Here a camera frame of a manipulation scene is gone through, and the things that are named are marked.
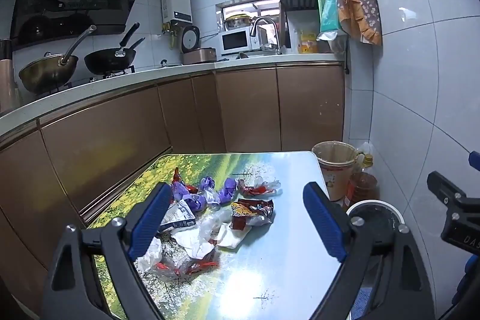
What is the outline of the right blue white gloved hand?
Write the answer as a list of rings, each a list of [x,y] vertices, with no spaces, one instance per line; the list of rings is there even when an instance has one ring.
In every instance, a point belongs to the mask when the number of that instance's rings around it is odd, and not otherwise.
[[[475,276],[475,270],[478,263],[479,256],[477,255],[472,255],[470,259],[467,260],[467,263],[465,263],[465,274],[460,280],[456,288],[456,293],[452,298],[451,303],[453,305],[457,305],[460,302],[461,298],[465,295],[467,290],[470,288],[470,285],[473,282],[473,278]]]

